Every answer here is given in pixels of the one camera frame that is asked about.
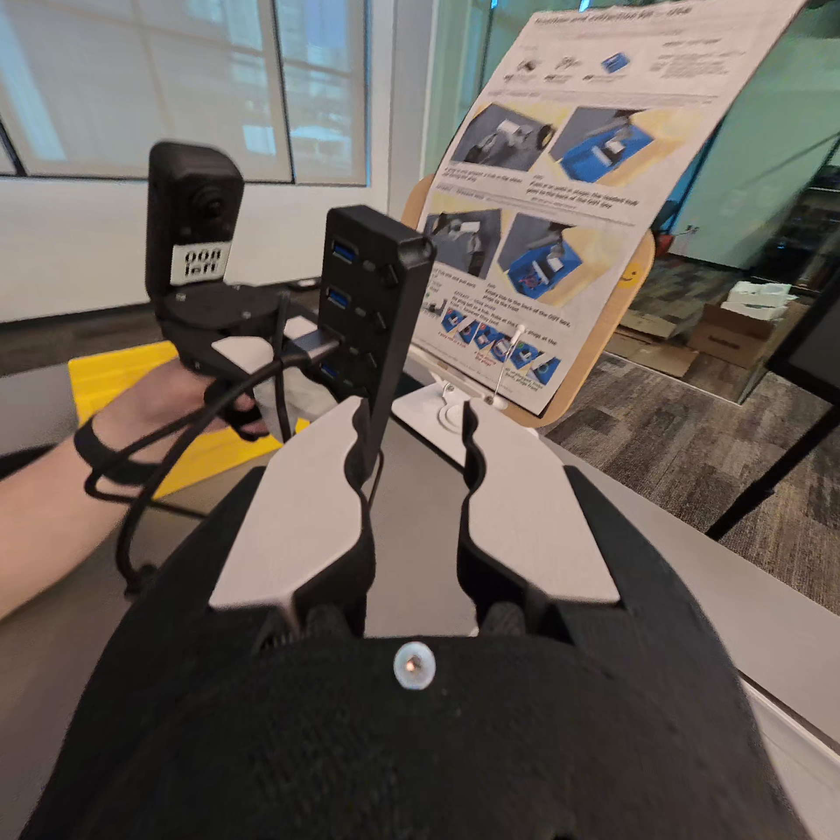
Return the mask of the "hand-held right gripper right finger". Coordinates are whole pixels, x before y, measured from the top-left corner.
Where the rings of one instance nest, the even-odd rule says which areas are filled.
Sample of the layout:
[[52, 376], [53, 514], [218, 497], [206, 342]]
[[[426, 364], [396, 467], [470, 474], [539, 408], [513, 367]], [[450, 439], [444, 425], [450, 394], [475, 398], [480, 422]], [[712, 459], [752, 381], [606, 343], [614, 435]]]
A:
[[463, 444], [457, 576], [474, 606], [619, 603], [564, 463], [541, 437], [470, 400]]

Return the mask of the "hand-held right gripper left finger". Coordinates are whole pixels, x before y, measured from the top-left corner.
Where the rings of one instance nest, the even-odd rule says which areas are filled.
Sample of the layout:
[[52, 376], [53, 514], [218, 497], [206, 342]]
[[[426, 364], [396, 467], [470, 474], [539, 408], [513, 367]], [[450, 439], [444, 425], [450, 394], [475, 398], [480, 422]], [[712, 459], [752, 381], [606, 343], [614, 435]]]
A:
[[362, 487], [370, 414], [352, 396], [311, 423], [266, 467], [208, 604], [303, 611], [320, 574], [371, 543]]

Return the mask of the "printed instruction sheet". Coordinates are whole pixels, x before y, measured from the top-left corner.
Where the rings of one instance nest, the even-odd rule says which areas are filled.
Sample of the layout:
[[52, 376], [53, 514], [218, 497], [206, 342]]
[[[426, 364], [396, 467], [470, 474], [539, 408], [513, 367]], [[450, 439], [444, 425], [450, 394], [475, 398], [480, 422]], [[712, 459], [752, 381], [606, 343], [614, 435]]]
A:
[[804, 2], [531, 16], [437, 168], [414, 337], [541, 415], [658, 212]]

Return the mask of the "flattened cardboard sheets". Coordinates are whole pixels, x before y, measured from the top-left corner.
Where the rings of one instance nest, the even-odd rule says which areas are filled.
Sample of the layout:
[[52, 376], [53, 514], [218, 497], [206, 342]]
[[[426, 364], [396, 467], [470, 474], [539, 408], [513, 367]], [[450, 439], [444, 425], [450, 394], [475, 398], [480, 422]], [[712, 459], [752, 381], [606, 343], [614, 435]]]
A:
[[681, 318], [629, 309], [607, 350], [627, 361], [681, 380], [700, 356], [699, 351], [688, 345], [699, 316], [699, 311]]

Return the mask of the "person's left hand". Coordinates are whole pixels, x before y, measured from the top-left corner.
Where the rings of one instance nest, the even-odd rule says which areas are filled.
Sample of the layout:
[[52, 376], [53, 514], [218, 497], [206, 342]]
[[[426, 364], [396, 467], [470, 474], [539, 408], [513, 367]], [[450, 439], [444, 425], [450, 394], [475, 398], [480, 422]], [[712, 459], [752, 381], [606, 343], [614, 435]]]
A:
[[205, 407], [212, 376], [189, 371], [179, 360], [154, 368], [93, 418], [92, 430], [110, 450], [137, 440]]

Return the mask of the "person's left forearm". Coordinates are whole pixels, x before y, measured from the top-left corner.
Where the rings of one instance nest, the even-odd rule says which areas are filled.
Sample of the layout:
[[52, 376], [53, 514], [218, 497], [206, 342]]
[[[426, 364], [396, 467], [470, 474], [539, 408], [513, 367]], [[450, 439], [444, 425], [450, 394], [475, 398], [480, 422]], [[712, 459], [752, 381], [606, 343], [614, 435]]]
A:
[[128, 505], [89, 496], [91, 468], [68, 438], [1, 483], [1, 617], [75, 570]]

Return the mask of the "white stand base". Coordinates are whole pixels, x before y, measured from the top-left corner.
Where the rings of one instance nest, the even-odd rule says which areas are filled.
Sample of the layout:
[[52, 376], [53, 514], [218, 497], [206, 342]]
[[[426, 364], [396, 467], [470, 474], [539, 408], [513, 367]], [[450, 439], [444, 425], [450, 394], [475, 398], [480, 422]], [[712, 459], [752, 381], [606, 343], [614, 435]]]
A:
[[468, 471], [483, 465], [543, 471], [559, 464], [541, 438], [504, 414], [496, 399], [467, 396], [449, 383], [437, 382], [398, 398], [393, 413]]

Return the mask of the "cardboard box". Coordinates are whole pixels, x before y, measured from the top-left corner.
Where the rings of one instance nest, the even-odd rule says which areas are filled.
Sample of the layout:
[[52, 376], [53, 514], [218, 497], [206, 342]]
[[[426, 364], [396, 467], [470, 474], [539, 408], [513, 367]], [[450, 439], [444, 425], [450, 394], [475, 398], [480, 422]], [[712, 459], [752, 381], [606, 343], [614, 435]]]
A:
[[767, 361], [809, 308], [784, 283], [741, 280], [707, 304], [687, 347], [743, 369]]

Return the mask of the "wooden sheet board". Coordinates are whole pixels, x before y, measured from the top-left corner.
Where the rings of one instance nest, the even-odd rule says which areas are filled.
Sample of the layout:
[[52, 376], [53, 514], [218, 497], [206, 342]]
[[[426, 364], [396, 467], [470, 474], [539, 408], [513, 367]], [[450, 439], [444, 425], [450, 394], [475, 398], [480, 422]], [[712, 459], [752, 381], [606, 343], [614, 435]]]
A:
[[[514, 422], [530, 428], [536, 433], [547, 433], [561, 420], [561, 417], [571, 409], [574, 399], [578, 396], [595, 363], [606, 349], [606, 345], [619, 326], [625, 312], [646, 280], [653, 266], [654, 257], [655, 240], [651, 232], [646, 232], [633, 257], [627, 263], [622, 278], [616, 284], [581, 351], [571, 364], [559, 389], [542, 414], [530, 413], [511, 402], [502, 409], [504, 414]], [[430, 378], [430, 383], [427, 385], [437, 382], [449, 383], [470, 397], [485, 397], [490, 394], [488, 386], [478, 383], [470, 374], [425, 350], [418, 342], [417, 337], [413, 337], [410, 345], [404, 372], [419, 382], [425, 382], [427, 378]]]

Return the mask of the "short black usb hub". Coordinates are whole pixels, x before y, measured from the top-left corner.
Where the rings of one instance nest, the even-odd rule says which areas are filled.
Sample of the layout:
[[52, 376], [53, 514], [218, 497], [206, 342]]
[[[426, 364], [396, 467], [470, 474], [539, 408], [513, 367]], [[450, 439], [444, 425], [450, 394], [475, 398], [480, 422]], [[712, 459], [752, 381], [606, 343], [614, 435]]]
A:
[[436, 260], [432, 240], [366, 205], [328, 211], [318, 327], [339, 347], [311, 370], [339, 402], [367, 400], [372, 473]]

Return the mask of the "large glass window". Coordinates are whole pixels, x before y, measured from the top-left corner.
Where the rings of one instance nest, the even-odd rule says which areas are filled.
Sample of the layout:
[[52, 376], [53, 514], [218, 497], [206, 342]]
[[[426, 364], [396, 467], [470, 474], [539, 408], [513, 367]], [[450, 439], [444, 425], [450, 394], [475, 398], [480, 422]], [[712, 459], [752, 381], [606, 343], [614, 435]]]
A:
[[256, 183], [369, 180], [367, 2], [2, 1], [2, 175], [140, 180], [218, 147]]

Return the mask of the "yellow plastic bin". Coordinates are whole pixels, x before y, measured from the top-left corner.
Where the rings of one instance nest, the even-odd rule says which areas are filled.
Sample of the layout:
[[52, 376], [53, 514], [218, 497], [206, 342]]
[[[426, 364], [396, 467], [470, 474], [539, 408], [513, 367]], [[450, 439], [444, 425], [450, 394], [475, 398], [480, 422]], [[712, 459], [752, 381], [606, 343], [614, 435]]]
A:
[[[79, 424], [84, 424], [152, 369], [176, 356], [175, 346], [161, 341], [70, 360], [70, 387]], [[248, 443], [229, 428], [205, 432], [180, 457], [154, 498], [161, 500], [279, 448], [280, 443], [273, 437]]]

